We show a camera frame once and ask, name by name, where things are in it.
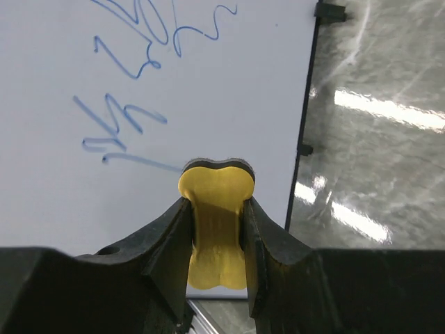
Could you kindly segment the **aluminium mounting rail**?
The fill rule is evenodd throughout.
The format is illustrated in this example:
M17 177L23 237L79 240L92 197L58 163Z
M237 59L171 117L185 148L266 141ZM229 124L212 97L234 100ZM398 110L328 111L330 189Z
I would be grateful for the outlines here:
M183 321L177 324L175 333L224 334L225 332L197 301L188 299L184 308Z

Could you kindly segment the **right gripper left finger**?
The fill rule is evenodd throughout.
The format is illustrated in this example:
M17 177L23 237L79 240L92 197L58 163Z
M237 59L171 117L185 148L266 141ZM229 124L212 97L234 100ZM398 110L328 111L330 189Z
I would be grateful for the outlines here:
M192 209L164 214L92 255L1 249L2 333L186 333Z

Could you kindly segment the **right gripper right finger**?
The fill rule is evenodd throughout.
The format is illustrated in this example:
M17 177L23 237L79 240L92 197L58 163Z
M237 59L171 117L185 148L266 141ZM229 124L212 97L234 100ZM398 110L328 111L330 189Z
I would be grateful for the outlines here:
M258 333L444 332L442 250L311 248L255 199L242 226Z

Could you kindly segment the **black whiteboard foot clip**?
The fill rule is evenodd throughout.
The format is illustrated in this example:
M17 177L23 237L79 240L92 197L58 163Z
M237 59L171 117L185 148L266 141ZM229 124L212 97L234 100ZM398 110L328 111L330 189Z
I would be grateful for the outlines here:
M316 4L314 16L329 23L345 22L347 19L346 7L319 1Z

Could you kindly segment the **white whiteboard black frame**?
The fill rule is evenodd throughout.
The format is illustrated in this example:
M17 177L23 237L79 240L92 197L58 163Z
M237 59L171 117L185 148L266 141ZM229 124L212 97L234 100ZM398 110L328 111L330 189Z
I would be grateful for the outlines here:
M314 1L2 1L1 245L95 253L192 159L239 158L285 225Z

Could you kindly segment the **yellow bone-shaped eraser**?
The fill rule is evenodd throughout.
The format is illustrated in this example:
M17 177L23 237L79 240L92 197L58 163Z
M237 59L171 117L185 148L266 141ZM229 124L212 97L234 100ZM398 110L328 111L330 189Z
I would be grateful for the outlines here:
M193 251L188 284L195 289L245 289L245 256L241 248L244 202L254 193L255 175L248 162L195 159L178 182L192 206Z

